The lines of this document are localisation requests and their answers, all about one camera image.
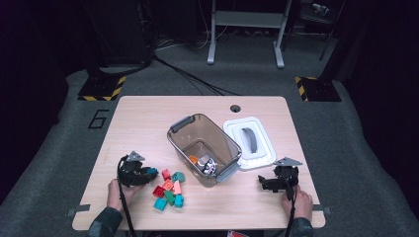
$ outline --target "black cable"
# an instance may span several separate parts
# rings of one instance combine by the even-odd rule
[[[240,96],[239,94],[236,94],[236,93],[234,93],[234,92],[231,92],[231,91],[228,91],[228,90],[225,90],[225,89],[222,89],[222,88],[219,88],[219,87],[216,87],[216,86],[214,86],[214,85],[212,85],[212,84],[210,84],[210,83],[208,83],[208,82],[206,82],[206,81],[204,81],[204,80],[202,80],[202,79],[200,79],[200,78],[198,78],[198,77],[196,77],[196,76],[194,76],[194,75],[192,75],[192,74],[190,74],[190,73],[188,73],[188,72],[186,72],[186,71],[184,71],[184,70],[182,70],[182,69],[180,69],[180,68],[178,68],[178,67],[175,67],[175,66],[173,66],[173,65],[171,65],[171,64],[169,64],[169,63],[167,63],[166,61],[164,61],[164,60],[162,60],[162,59],[160,59],[157,55],[153,55],[153,57],[154,57],[154,59],[156,60],[156,61],[158,61],[158,62],[160,62],[160,63],[162,63],[163,65],[166,65],[166,66],[168,66],[168,67],[170,67],[170,68],[172,68],[173,70],[175,70],[176,72],[178,72],[179,74],[181,74],[181,75],[183,75],[183,76],[187,76],[187,77],[189,77],[189,78],[191,78],[191,79],[193,79],[193,80],[195,80],[196,82],[198,82],[198,83],[200,83],[200,84],[202,84],[202,85],[204,85],[205,87],[207,87],[208,89],[210,89],[213,93],[215,93],[216,95],[221,95],[221,96],[224,96],[224,94],[222,94],[221,93],[221,91],[223,91],[223,92],[227,92],[227,93],[229,93],[229,94],[232,94],[232,95],[235,95],[235,96]]]
[[[172,46],[175,45],[175,43],[177,43],[175,39],[161,37],[160,40],[156,43],[156,49]]]
[[[286,182],[286,184],[287,184],[287,187],[288,187],[288,189],[290,190],[292,187],[290,186],[290,183],[288,182],[288,180],[286,179],[286,177],[282,174],[282,173],[280,173],[279,174],[284,180],[285,180],[285,182]],[[290,213],[290,219],[289,219],[289,223],[288,223],[288,226],[287,226],[287,232],[286,232],[286,235],[285,235],[285,237],[289,237],[290,236],[290,232],[291,232],[291,228],[293,227],[293,214],[294,214],[294,212],[295,212],[295,200],[296,200],[296,189],[295,189],[295,191],[294,191],[294,193],[293,193],[293,198],[291,198],[291,204],[292,204],[292,207],[291,207],[291,213]],[[280,230],[277,234],[275,234],[273,237],[278,237],[280,234],[282,234],[283,232],[284,232],[285,230]]]
[[[183,77],[185,77],[185,79],[189,82],[189,83],[191,83],[199,92],[200,92],[200,94],[203,96],[204,95],[204,93],[200,90],[200,88],[198,88],[197,87],[197,85],[195,85],[187,76],[185,76],[185,75],[182,75]]]
[[[124,195],[123,186],[121,185],[121,180],[120,180],[120,166],[121,166],[121,163],[126,160],[126,158],[127,156],[121,158],[120,162],[118,163],[118,168],[117,168],[118,186],[120,188],[121,202],[123,203],[124,212],[126,213],[126,222],[128,223],[129,232],[131,233],[131,236],[136,237],[135,230],[133,229],[133,226],[132,226],[132,220],[130,218],[128,206],[126,204],[126,196]]]

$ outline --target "black equipment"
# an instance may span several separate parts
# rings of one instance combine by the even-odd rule
[[[262,176],[258,176],[262,188],[271,190],[273,193],[277,193],[278,190],[285,190],[287,198],[291,200],[293,198],[293,187],[298,184],[298,167],[277,166],[274,173],[277,179],[267,180]]]
[[[142,167],[142,162],[140,160],[144,160],[144,158],[134,151],[121,160],[123,164],[119,166],[118,178],[124,186],[132,187],[146,185],[153,181],[158,175],[158,171],[155,168]]]
[[[143,1],[84,0],[107,66],[146,67],[152,60],[152,27]]]

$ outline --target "human arm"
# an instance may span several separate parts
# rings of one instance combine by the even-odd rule
[[[132,198],[144,186],[131,188],[123,186],[123,193],[126,197],[126,205],[129,205]],[[108,184],[108,200],[104,210],[93,220],[90,225],[88,237],[113,237],[123,221],[123,203],[120,197],[118,180],[114,179]]]
[[[305,191],[302,191],[299,185],[295,188],[295,204],[293,214],[293,237],[313,237],[314,231],[311,226],[313,200],[311,195],[308,195]],[[287,195],[283,194],[281,204],[284,212],[288,218],[291,215],[292,202],[288,200]]]

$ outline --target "toy block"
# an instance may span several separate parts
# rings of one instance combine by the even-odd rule
[[[153,195],[156,196],[157,198],[163,198],[164,191],[165,189],[163,187],[157,186],[153,191]]]
[[[198,158],[197,157],[195,157],[195,156],[193,156],[193,155],[190,155],[189,156],[189,159],[192,161],[192,163],[194,163],[195,165],[198,163]]]
[[[171,180],[166,180],[163,184],[163,188],[167,191],[171,191],[173,189],[173,182]]]
[[[179,195],[182,193],[181,190],[181,183],[177,180],[175,184],[173,184],[173,194]]]
[[[163,180],[170,180],[170,173],[169,170],[165,169],[161,172],[161,175],[163,176]]]
[[[172,192],[164,191],[164,196],[166,196],[167,202],[169,202],[170,205],[175,203],[175,195],[173,195]]]
[[[166,205],[167,205],[167,200],[165,200],[165,199],[163,199],[163,198],[158,198],[157,200],[156,200],[156,202],[154,203],[154,208],[156,208],[156,209],[159,209],[159,210],[161,210],[161,211],[163,211],[164,210],[164,208],[166,207]]]
[[[185,175],[182,172],[176,172],[172,176],[172,182],[175,183],[177,180],[180,183],[184,183],[185,182]]]
[[[248,235],[239,233],[239,232],[235,232],[232,230],[229,230],[227,233],[227,237],[249,237]]]
[[[183,202],[184,202],[184,198],[181,195],[176,195],[175,197],[175,207],[182,207],[183,206]]]
[[[150,169],[147,169],[146,174],[158,174],[158,171],[156,168],[150,168]]]

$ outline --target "sleeve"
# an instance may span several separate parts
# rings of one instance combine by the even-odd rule
[[[296,218],[293,220],[293,237],[315,237],[313,227],[306,218]]]
[[[119,211],[105,207],[93,220],[87,237],[114,237],[122,221],[123,216]]]

